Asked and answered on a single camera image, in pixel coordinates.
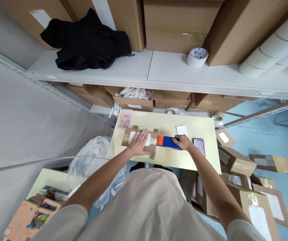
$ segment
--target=smartphone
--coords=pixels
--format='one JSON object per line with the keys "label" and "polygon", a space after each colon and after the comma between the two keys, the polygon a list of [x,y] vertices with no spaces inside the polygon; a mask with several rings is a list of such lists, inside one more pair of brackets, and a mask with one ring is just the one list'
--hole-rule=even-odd
{"label": "smartphone", "polygon": [[203,138],[193,138],[193,144],[201,151],[205,157],[204,140]]}

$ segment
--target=person's right hand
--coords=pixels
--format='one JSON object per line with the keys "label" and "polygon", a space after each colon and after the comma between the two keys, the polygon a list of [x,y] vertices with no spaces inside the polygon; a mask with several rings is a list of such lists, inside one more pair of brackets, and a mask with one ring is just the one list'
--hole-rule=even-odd
{"label": "person's right hand", "polygon": [[175,138],[172,138],[172,141],[178,145],[183,150],[189,150],[190,148],[194,148],[195,145],[191,142],[191,140],[186,135],[176,135],[176,138],[180,139],[177,141]]}

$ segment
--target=plastic bag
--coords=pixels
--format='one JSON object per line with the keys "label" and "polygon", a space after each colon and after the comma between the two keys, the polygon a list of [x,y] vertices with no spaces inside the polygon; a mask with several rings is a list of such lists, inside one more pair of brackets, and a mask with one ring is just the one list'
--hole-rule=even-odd
{"label": "plastic bag", "polygon": [[[76,156],[69,165],[68,169],[68,184],[71,189],[74,189],[79,184],[84,182],[83,178],[90,177],[94,172],[96,172],[100,167],[112,159],[111,155],[111,144],[110,142],[101,136],[98,136],[90,140]],[[105,192],[100,196],[99,199],[94,203],[94,207],[101,208],[104,206],[110,196],[110,190],[113,183],[124,174],[126,165],[122,168],[110,184],[110,186],[105,190]]]}

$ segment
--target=person's left hand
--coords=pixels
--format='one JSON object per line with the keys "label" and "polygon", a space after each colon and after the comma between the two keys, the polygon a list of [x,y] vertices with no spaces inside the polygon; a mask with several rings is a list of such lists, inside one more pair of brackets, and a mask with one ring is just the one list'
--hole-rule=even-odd
{"label": "person's left hand", "polygon": [[135,137],[126,148],[126,151],[132,156],[150,155],[150,152],[143,151],[148,135],[149,133],[147,129],[136,132]]}

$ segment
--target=white shirt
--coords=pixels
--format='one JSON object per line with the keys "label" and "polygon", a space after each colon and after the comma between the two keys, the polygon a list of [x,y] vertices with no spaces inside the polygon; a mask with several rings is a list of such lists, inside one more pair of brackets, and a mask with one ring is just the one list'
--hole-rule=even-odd
{"label": "white shirt", "polygon": [[[127,175],[122,188],[87,225],[81,205],[59,210],[34,236],[44,240],[226,240],[196,213],[183,198],[174,173],[141,168]],[[233,220],[229,241],[265,240],[244,220]]]}

